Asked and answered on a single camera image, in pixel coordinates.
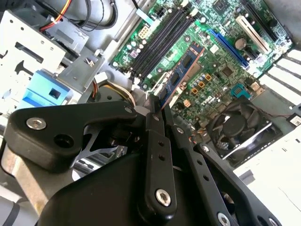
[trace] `black mechanical arm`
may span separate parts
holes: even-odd
[[[1,165],[40,214],[39,226],[281,226],[212,148],[192,148],[156,96],[144,113],[135,109],[119,101],[11,115]],[[73,182],[74,162],[97,152],[83,151],[88,127],[98,128],[98,149],[123,145],[127,154]]]

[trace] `blue ram stick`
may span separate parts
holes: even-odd
[[[207,30],[207,32],[210,32],[231,54],[236,58],[243,68],[248,69],[249,63],[234,49],[233,46],[230,45],[230,43],[220,34],[215,33],[212,29]]]
[[[185,54],[181,57],[181,60],[173,69],[173,72],[166,86],[159,93],[161,109],[169,103],[177,87],[182,83],[185,76],[192,69],[193,65],[198,61],[204,50],[205,49],[195,41],[190,44]]]

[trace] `pci slot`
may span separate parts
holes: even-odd
[[[155,50],[157,50],[158,46],[162,44],[162,42],[170,34],[170,32],[178,25],[181,20],[186,17],[185,12],[186,11],[181,8],[175,10],[172,13],[172,15],[166,20],[166,23],[163,25],[161,30],[139,54],[138,58],[132,65],[133,71],[136,71],[141,66],[141,64],[144,63],[145,59],[147,59]]]
[[[260,37],[244,16],[237,17],[236,22],[247,33],[262,53],[267,54],[271,51],[269,45],[262,39],[262,37]]]
[[[268,37],[272,41],[277,41],[278,37],[275,35],[275,33],[272,31],[272,29],[267,26],[267,24],[260,18],[258,13],[256,12],[256,9],[252,6],[250,2],[247,0],[240,0],[243,6],[246,8],[249,14],[251,14],[254,17],[254,20],[260,25],[260,27],[266,32]]]
[[[174,68],[166,86],[159,94],[161,109],[164,108],[172,99],[177,87],[193,68],[193,65],[198,61],[204,50],[205,49],[195,41],[190,44],[186,53],[182,56],[180,62]]]
[[[243,68],[248,69],[249,63],[234,49],[233,46],[228,43],[228,41],[220,34],[215,33],[212,29],[208,30],[231,54],[237,59]]]
[[[170,35],[169,39],[164,43],[162,48],[160,48],[154,57],[150,59],[150,62],[145,64],[146,67],[142,67],[141,69],[141,78],[145,78],[151,71],[156,67],[156,65],[162,60],[162,58],[166,55],[166,53],[170,50],[170,48],[177,42],[177,40],[183,35],[183,33],[188,29],[188,27],[192,24],[194,18],[188,18],[186,21],[179,26],[179,29],[174,30],[174,32]]]

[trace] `cpu fan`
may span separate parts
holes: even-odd
[[[243,148],[229,157],[230,164],[238,166],[248,156],[282,135],[281,130],[274,124],[260,132],[269,123],[269,118],[263,111],[245,97],[240,97],[216,116],[206,129],[220,156],[227,155],[248,141],[249,145],[243,145]]]

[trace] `black plastic bracket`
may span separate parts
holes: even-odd
[[[228,194],[235,204],[236,218],[240,226],[281,226],[277,218],[262,204],[248,187],[233,173],[217,153],[206,144],[198,144],[194,150],[201,153],[210,172],[219,182],[220,191]]]
[[[22,109],[11,114],[4,138],[15,154],[48,171],[64,172],[82,149],[87,125],[131,123],[136,117],[132,106],[123,101]],[[31,118],[42,119],[45,128],[31,129]]]
[[[141,150],[146,164],[143,164],[144,184],[138,210],[145,222],[163,225],[174,217],[177,209],[173,162],[170,141],[165,137],[159,110],[159,98],[151,95],[149,99],[150,113],[146,115],[143,138],[145,145]]]

